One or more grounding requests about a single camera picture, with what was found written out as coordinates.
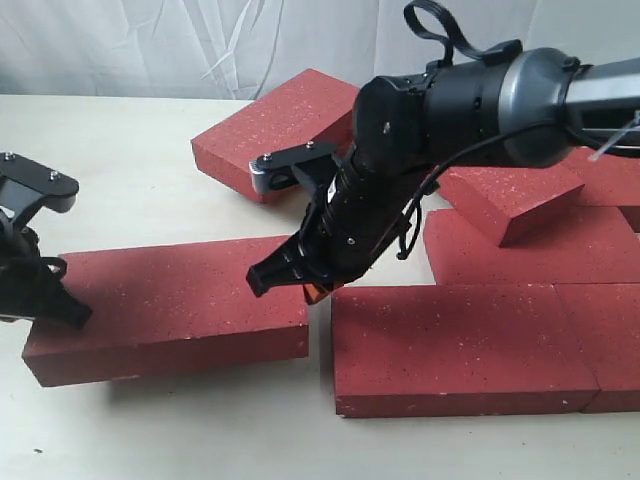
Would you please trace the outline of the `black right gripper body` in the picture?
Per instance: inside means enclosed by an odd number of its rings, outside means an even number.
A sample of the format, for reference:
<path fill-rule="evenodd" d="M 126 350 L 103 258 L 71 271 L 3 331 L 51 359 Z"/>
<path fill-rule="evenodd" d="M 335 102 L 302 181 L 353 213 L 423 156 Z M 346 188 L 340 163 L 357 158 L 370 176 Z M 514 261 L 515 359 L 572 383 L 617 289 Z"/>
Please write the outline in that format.
<path fill-rule="evenodd" d="M 329 185 L 310 194 L 298 231 L 249 267 L 246 280 L 255 296 L 307 283 L 332 293 L 361 278 L 406 231 L 403 210 L 434 166 L 389 173 L 368 169 L 365 160 L 359 151 L 337 158 Z"/>

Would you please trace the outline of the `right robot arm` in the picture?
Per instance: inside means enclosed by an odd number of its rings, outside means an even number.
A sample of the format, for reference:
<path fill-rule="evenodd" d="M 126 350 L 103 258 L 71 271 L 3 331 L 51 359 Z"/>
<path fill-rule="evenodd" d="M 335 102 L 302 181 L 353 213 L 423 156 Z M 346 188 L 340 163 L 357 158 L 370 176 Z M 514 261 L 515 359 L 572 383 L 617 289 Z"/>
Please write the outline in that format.
<path fill-rule="evenodd" d="M 421 201 L 453 167 L 544 169 L 574 146 L 639 153 L 639 62 L 587 65 L 553 48 L 506 46 L 479 60 L 378 76 L 358 92 L 344 155 L 311 140 L 260 155 L 253 187 L 310 196 L 299 229 L 247 282 L 256 296 L 299 285 L 314 304 L 361 278 L 391 245 L 407 258 Z"/>

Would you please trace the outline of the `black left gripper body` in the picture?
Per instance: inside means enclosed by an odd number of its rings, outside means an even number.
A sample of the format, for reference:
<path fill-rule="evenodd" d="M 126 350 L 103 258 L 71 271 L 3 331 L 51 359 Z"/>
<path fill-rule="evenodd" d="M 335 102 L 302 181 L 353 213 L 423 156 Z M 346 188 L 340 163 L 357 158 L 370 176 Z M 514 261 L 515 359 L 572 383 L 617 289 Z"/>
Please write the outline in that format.
<path fill-rule="evenodd" d="M 1 320 L 50 321 L 83 328 L 92 309 L 63 285 L 66 261 L 42 256 L 38 241 L 31 228 L 1 221 Z"/>

